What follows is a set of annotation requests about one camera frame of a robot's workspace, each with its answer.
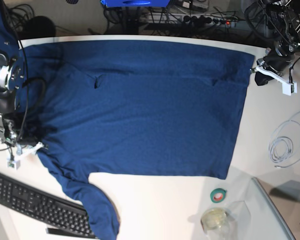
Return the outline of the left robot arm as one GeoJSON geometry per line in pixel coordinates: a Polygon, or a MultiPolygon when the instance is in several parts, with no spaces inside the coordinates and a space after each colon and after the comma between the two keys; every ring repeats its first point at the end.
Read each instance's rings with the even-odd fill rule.
{"type": "Polygon", "coordinates": [[[300,15],[294,10],[291,0],[249,0],[242,5],[247,25],[252,33],[272,47],[265,56],[256,61],[251,70],[258,86],[271,80],[281,82],[295,93],[297,83],[293,69],[300,58],[300,15]]]}

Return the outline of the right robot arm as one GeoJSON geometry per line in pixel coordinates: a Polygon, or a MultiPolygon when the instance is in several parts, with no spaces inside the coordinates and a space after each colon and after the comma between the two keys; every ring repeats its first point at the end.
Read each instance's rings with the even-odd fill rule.
{"type": "Polygon", "coordinates": [[[0,142],[9,147],[42,146],[39,140],[25,129],[26,117],[34,110],[46,93],[46,82],[41,77],[28,77],[25,52],[5,3],[0,0],[0,142]],[[33,106],[26,105],[19,112],[18,90],[29,91],[31,83],[41,83],[41,93],[33,106]]]}

